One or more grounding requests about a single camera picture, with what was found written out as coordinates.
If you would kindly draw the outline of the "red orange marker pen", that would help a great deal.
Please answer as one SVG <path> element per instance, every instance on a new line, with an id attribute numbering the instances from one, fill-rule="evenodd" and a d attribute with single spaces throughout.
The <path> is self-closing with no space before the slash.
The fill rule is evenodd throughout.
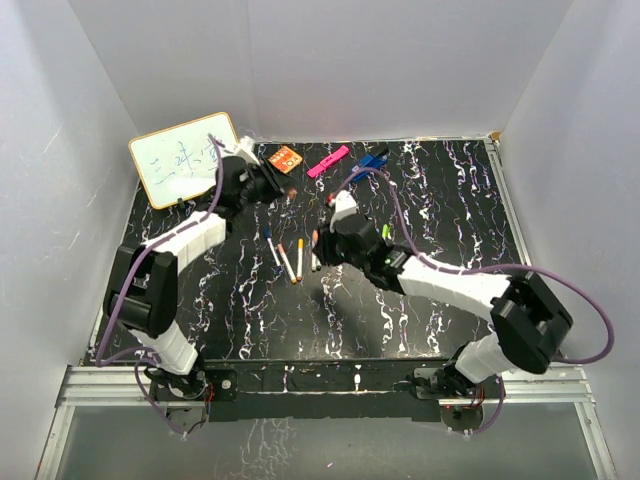
<path id="1" fill-rule="evenodd" d="M 296 276 L 296 274 L 295 274 L 295 272 L 293 270 L 291 262 L 289 261 L 289 259 L 287 257 L 287 254 L 286 254 L 286 251 L 285 251 L 283 245 L 281 243 L 279 243 L 277 245 L 277 249 L 278 249 L 280 258 L 282 260 L 282 263 L 283 263 L 283 265 L 285 267 L 286 273 L 287 273 L 287 275 L 288 275 L 288 277 L 290 279 L 290 282 L 292 284 L 296 284 L 298 282 L 297 276 Z"/>

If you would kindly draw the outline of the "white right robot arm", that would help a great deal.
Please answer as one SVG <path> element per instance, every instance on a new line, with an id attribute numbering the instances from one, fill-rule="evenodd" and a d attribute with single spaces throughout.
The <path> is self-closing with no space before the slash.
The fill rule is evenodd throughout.
<path id="1" fill-rule="evenodd" d="M 383 239 L 362 214 L 318 227 L 313 252 L 323 265 L 353 266 L 379 289 L 445 303 L 492 325 L 492 333 L 464 344 L 444 367 L 414 381 L 429 393 L 466 397 L 511 369 L 543 374 L 573 325 L 537 273 L 444 273 Z"/>

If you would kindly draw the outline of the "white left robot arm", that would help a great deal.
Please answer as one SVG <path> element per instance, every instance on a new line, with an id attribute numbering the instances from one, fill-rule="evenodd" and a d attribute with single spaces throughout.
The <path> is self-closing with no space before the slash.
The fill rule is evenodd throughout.
<path id="1" fill-rule="evenodd" d="M 215 186 L 204 194 L 208 204 L 198 205 L 184 221 L 154 239 L 137 246 L 121 244 L 103 300 L 108 323 L 96 364 L 106 366 L 124 355 L 105 355 L 112 332 L 120 325 L 160 369 L 173 374 L 175 391 L 186 399 L 200 396 L 207 376 L 195 367 L 198 352 L 176 322 L 179 275 L 225 242 L 233 220 L 246 207 L 270 204 L 293 189 L 293 180 L 269 162 L 227 156 L 219 161 Z"/>

